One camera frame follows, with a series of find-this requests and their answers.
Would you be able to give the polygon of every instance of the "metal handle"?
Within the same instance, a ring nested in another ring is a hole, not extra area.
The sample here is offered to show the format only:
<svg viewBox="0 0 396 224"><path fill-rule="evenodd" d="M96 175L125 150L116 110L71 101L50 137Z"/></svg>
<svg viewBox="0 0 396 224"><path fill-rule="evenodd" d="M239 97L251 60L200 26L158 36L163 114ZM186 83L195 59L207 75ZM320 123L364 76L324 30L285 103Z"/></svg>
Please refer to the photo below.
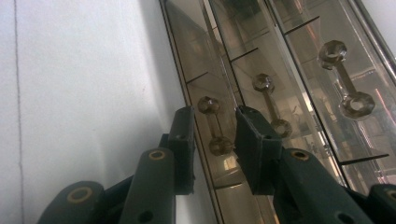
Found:
<svg viewBox="0 0 396 224"><path fill-rule="evenodd" d="M198 110L206 115L207 124L209 126L212 139L209 142L209 150L215 156L222 156L233 150L233 142L225 137L218 119L219 101L208 96L202 97L198 102ZM215 125L212 120L219 126L219 134L216 134Z"/></svg>
<svg viewBox="0 0 396 224"><path fill-rule="evenodd" d="M271 77L265 74L258 74L253 78L252 84L253 89L262 92L264 96L271 117L271 126L282 138L289 137L292 133L290 123L287 120L281 119L276 113L276 104L271 96L275 85Z"/></svg>
<svg viewBox="0 0 396 224"><path fill-rule="evenodd" d="M343 100L339 105L341 113L350 119L361 119L373 112L375 101L371 95L356 91L343 65L346 55L346 45L341 41L332 40L320 49L318 60L322 68L327 70L335 68L341 88L345 89Z"/></svg>

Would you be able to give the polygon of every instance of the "white surface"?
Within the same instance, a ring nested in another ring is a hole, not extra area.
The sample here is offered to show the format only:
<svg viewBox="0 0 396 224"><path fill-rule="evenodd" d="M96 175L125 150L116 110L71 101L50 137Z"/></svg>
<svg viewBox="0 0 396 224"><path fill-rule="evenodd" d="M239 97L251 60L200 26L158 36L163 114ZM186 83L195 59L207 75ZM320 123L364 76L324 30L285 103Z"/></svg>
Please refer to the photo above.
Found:
<svg viewBox="0 0 396 224"><path fill-rule="evenodd" d="M0 3L1 224L36 223L77 181L108 188L132 175L184 105L157 0L16 3L21 153L14 6ZM215 220L195 173L178 223Z"/></svg>
<svg viewBox="0 0 396 224"><path fill-rule="evenodd" d="M396 56L396 1L394 0L361 0L370 13L376 27L387 42L393 56Z"/></svg>

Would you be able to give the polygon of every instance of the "white wall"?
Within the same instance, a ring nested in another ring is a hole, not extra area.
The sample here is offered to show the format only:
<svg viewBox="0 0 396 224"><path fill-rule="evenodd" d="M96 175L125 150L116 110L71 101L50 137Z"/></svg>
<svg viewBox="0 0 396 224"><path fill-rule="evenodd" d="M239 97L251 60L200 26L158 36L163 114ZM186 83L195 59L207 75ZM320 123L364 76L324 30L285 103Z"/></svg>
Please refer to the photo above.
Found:
<svg viewBox="0 0 396 224"><path fill-rule="evenodd" d="M387 42L393 56L396 56L396 1L361 0L370 13L376 27Z"/></svg>
<svg viewBox="0 0 396 224"><path fill-rule="evenodd" d="M79 180L132 175L184 106L157 0L0 1L0 73L1 224L36 223ZM177 221L213 223L195 167Z"/></svg>

